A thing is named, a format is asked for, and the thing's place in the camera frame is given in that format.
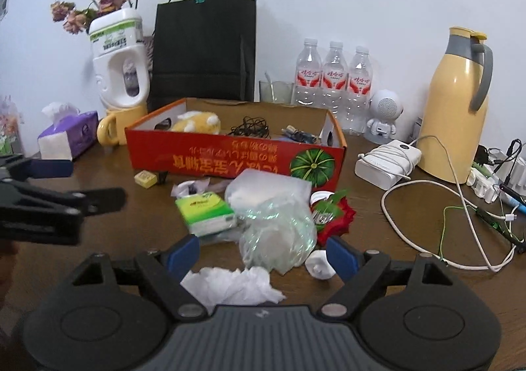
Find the charging cable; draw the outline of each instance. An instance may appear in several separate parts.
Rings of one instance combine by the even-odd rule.
[[[422,253],[428,253],[428,254],[432,254],[434,255],[436,258],[438,259],[442,259],[443,261],[445,261],[447,264],[449,264],[450,266],[452,267],[455,267],[455,268],[458,268],[458,269],[461,269],[461,270],[491,270],[493,272],[498,272],[499,270],[501,270],[504,266],[506,266],[508,263],[511,262],[511,260],[513,259],[514,257],[514,252],[515,252],[515,245],[513,245],[511,247],[511,250],[509,251],[509,253],[507,254],[506,258],[504,258],[504,260],[502,261],[502,263],[498,264],[498,265],[492,265],[489,260],[488,260],[488,257],[486,255],[486,253],[484,252],[484,249],[482,248],[482,245],[480,244],[480,241],[479,241],[479,238],[477,236],[477,232],[475,231],[475,228],[473,226],[473,221],[471,220],[471,216],[469,215],[469,211],[467,210],[467,205],[470,205],[471,207],[473,208],[477,208],[477,206],[475,206],[473,203],[471,203],[469,200],[465,199],[464,198],[464,195],[462,194],[462,189],[460,188],[460,183],[458,181],[458,177],[457,177],[457,173],[455,171],[455,169],[453,168],[453,163],[451,162],[451,157],[449,156],[449,153],[448,153],[448,150],[446,149],[446,147],[443,145],[443,143],[438,139],[438,137],[436,137],[435,135],[426,135],[426,136],[423,136],[423,137],[420,137],[420,138],[417,138],[416,140],[414,140],[413,142],[410,143],[410,145],[412,146],[416,141],[419,141],[419,140],[423,140],[424,138],[435,138],[435,140],[438,141],[438,143],[440,144],[440,146],[444,149],[445,151],[445,154],[448,158],[448,163],[449,163],[449,166],[451,168],[451,171],[453,173],[453,178],[455,180],[455,184],[457,185],[457,190],[458,192],[454,191],[453,189],[443,185],[443,184],[440,184],[436,181],[432,181],[432,180],[427,180],[427,179],[418,179],[418,180],[412,180],[412,181],[408,181],[406,183],[402,183],[402,184],[398,184],[398,185],[395,185],[393,187],[391,187],[389,190],[387,190],[383,196],[382,196],[382,199],[381,199],[381,202],[380,202],[380,205],[381,205],[381,208],[382,208],[382,211],[384,213],[384,215],[386,216],[386,219],[387,221],[389,222],[389,224],[391,225],[391,227],[394,229],[394,231],[396,232],[396,234],[398,234],[398,236],[400,236],[400,238],[406,242],[409,246],[411,246],[412,248],[416,249],[417,251],[419,252],[422,252]],[[404,172],[404,174],[402,175],[403,178],[405,179],[410,179],[407,174],[409,174],[412,169],[414,168],[414,165],[412,164],[411,162],[411,159],[408,159],[407,156],[405,156],[407,158],[407,161],[408,161],[408,166],[410,168],[410,171],[407,171],[405,169],[405,167],[403,165],[401,165],[400,163],[396,162],[393,157],[401,157],[399,151],[400,149],[398,148],[393,148],[392,146],[391,147],[386,147],[386,146],[381,146],[375,150],[372,150],[370,153],[367,153],[365,155],[359,155],[359,158],[363,159],[367,164],[371,165],[371,166],[374,166],[375,168],[377,168],[379,171],[382,171],[384,173],[388,173],[388,174],[391,174],[390,172],[384,170],[383,168],[379,167],[378,165],[374,164],[374,163],[371,163],[370,161],[367,162],[367,156],[368,155],[373,155],[373,156],[376,156],[376,157],[380,157],[382,159],[384,159],[385,161],[387,162],[391,162],[391,163],[395,163],[397,164],[398,166],[400,166]],[[467,222],[469,224],[469,227],[471,229],[471,232],[473,234],[473,237],[475,239],[475,242],[477,243],[477,247],[486,263],[486,266],[464,266],[462,264],[458,264],[458,263],[455,263],[451,260],[446,260],[445,258],[441,258],[439,257],[438,255],[418,246],[417,244],[415,244],[414,242],[412,242],[410,239],[408,239],[406,236],[404,236],[404,234],[400,231],[400,229],[396,226],[395,222],[393,221],[393,219],[391,218],[391,216],[389,215],[389,213],[387,212],[387,209],[386,209],[386,204],[385,204],[385,201],[386,201],[386,197],[394,190],[396,190],[397,188],[401,188],[401,187],[404,187],[404,186],[408,186],[410,184],[420,184],[420,183],[425,183],[425,184],[434,184],[434,185],[437,185],[438,187],[442,187],[442,188],[445,188],[446,190],[456,194],[461,202],[462,202],[462,207],[464,209],[464,212],[466,214],[466,218],[467,218]],[[513,211],[512,211],[512,214],[515,212],[515,210],[518,208],[518,206],[516,206]],[[488,213],[489,215],[491,215],[493,218],[495,219],[498,219],[498,220],[506,220],[506,216],[501,216],[501,215],[495,215],[495,214],[491,214],[491,213]],[[510,221],[510,226],[508,228],[509,231],[511,231],[511,221]]]

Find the white robot figurine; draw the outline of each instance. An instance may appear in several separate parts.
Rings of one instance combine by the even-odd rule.
[[[389,142],[396,133],[395,120],[403,112],[400,98],[393,91],[381,89],[371,98],[369,111],[373,119],[367,121],[366,138],[377,144]]]

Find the green pumpkin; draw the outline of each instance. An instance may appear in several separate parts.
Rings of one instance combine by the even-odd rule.
[[[323,149],[308,149],[298,153],[290,162],[290,175],[321,187],[332,178],[335,160]]]

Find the yellow kettle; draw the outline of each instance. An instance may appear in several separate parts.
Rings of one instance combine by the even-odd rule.
[[[483,42],[486,34],[451,27],[449,43],[433,75],[419,137],[434,135],[451,156],[459,183],[465,183],[479,145],[488,110],[493,53]],[[418,166],[454,183],[444,149],[434,138],[423,138]]]

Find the wooden table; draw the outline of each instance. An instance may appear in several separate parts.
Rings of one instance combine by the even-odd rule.
[[[360,250],[374,248],[397,260],[414,260],[416,251],[399,239],[383,216],[380,209],[383,191],[354,175],[357,154],[373,146],[362,138],[348,140],[339,188],[349,189],[349,203],[357,215],[344,239]],[[73,177],[36,182],[60,191],[122,186],[128,192],[128,204],[123,212],[88,219],[83,228],[82,244],[78,247],[23,244],[14,285],[7,297],[8,309],[22,312],[35,308],[64,276],[93,252],[104,251],[115,259],[132,257],[149,248],[168,248],[187,234],[170,197],[173,183],[186,178],[170,174],[166,185],[145,190],[133,182],[133,174],[125,147],[109,150],[97,145],[75,163]],[[426,178],[427,175],[417,169],[413,177]],[[465,188],[465,192],[469,200],[482,204],[470,188]],[[387,208],[407,237],[435,251],[442,231],[443,209],[459,203],[456,196],[444,189],[419,184],[393,192],[387,199]],[[485,205],[485,209],[497,213],[500,205]],[[515,228],[522,231],[525,221],[519,217]],[[482,265],[482,257],[463,212],[449,211],[447,222],[445,256],[457,263]],[[473,222],[490,261],[501,262],[508,252],[506,243],[478,219]],[[243,268],[243,263],[237,245],[220,244],[202,248],[194,270],[204,266],[234,270]],[[498,274],[453,270],[486,302],[502,325],[501,347],[491,368],[494,370],[526,365],[525,271],[526,256],[517,256]],[[273,272],[271,281],[273,287],[287,296],[285,304],[306,303],[313,307],[319,306],[342,285],[337,276],[329,281],[318,281],[304,266],[285,276]]]

